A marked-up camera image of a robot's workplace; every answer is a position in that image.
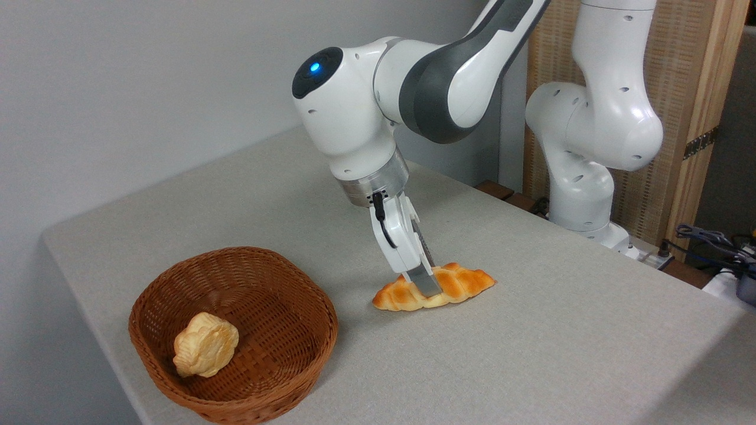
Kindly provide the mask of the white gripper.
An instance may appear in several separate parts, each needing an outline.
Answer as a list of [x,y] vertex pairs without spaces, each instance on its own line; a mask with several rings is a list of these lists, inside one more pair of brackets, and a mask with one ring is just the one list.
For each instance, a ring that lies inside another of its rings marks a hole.
[[383,192],[370,196],[373,234],[389,266],[413,282],[424,297],[443,292],[434,273],[431,251],[419,228],[419,217],[405,194],[390,197]]

